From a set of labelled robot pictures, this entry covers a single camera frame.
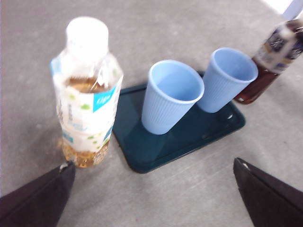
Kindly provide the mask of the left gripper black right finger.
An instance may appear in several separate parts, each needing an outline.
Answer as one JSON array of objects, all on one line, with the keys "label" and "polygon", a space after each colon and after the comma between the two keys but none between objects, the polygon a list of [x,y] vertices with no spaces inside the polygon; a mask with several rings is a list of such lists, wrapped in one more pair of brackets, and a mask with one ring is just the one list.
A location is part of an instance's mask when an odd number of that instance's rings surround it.
[{"label": "left gripper black right finger", "polygon": [[255,227],[301,227],[303,192],[237,157],[233,172]]}]

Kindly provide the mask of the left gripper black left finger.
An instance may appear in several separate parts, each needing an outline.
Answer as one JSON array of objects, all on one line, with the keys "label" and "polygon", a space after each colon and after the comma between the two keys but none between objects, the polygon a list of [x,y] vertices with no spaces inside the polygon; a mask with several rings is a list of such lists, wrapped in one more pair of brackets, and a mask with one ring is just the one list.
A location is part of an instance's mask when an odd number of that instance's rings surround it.
[{"label": "left gripper black left finger", "polygon": [[0,198],[2,227],[55,227],[70,197],[75,165],[55,169]]}]

